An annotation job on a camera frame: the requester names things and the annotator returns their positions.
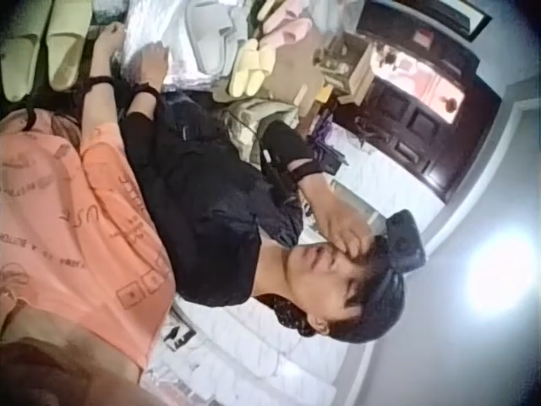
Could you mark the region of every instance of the yellow slipper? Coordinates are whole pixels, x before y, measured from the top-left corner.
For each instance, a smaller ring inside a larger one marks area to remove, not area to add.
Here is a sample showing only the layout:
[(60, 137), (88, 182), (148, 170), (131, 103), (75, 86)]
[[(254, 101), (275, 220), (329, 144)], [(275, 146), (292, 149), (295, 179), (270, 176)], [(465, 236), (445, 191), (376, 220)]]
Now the yellow slipper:
[(18, 8), (0, 46), (3, 91), (10, 102), (28, 95), (52, 0), (26, 0)]
[(231, 82), (229, 83), (229, 95), (231, 97), (242, 96), (248, 86), (250, 72), (259, 69), (260, 55), (257, 47), (257, 40), (251, 39), (247, 40), (238, 50), (233, 65)]
[(47, 31), (49, 84), (65, 91), (75, 84), (92, 19), (92, 0), (55, 0)]
[(265, 82), (265, 78), (272, 74), (274, 65), (276, 64), (276, 49), (272, 47), (259, 49), (258, 56), (260, 59), (260, 67), (250, 73), (245, 90), (246, 95), (250, 97), (255, 96), (261, 89), (263, 82)]

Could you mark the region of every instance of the hand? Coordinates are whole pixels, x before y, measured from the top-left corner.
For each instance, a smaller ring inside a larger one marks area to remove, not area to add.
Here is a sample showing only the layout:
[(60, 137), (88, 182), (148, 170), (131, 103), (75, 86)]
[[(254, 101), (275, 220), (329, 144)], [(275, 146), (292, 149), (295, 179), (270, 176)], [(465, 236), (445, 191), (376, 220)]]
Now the hand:
[(161, 89), (169, 68), (169, 48), (161, 42), (146, 45), (141, 50), (139, 81), (148, 83), (157, 91)]
[(100, 33), (94, 44), (94, 55), (104, 58), (112, 57), (116, 51), (122, 49), (125, 38), (126, 30), (124, 29), (124, 24), (109, 24)]
[(334, 194), (312, 205), (315, 220), (323, 236), (340, 251), (357, 258), (368, 252), (373, 234), (361, 214)]

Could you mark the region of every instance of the orange t-shirt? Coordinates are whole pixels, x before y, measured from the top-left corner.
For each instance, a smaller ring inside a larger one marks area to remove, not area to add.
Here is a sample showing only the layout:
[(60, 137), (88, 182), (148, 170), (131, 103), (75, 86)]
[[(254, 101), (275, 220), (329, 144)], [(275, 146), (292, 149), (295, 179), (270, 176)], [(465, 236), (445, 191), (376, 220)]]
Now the orange t-shirt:
[(36, 113), (31, 131), (13, 114), (0, 125), (0, 312), (23, 300), (144, 369), (175, 285), (118, 125), (98, 126), (78, 153)]

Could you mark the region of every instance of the ear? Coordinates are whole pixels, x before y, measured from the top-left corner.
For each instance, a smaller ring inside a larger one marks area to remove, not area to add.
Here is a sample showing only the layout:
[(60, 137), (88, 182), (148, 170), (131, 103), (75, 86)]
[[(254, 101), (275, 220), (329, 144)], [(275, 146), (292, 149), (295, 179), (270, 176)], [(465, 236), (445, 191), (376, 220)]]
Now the ear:
[(306, 319), (308, 320), (308, 323), (312, 326), (312, 328), (319, 334), (321, 334), (322, 336), (329, 335), (329, 323), (327, 323), (325, 320), (320, 319), (319, 317), (316, 317), (314, 315), (308, 315)]

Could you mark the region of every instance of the pink slipper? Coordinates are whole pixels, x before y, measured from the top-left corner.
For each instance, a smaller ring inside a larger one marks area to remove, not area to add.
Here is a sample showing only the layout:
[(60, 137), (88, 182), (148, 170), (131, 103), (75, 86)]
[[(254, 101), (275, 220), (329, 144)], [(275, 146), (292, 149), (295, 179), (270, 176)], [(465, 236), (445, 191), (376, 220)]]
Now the pink slipper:
[(265, 47), (279, 48), (283, 45), (291, 45), (301, 41), (312, 28), (311, 19), (295, 19), (278, 30), (273, 31), (268, 36), (264, 36), (260, 41), (260, 49)]
[(297, 19), (303, 12), (303, 0), (286, 0), (276, 11), (264, 22), (263, 33), (271, 33), (281, 22)]

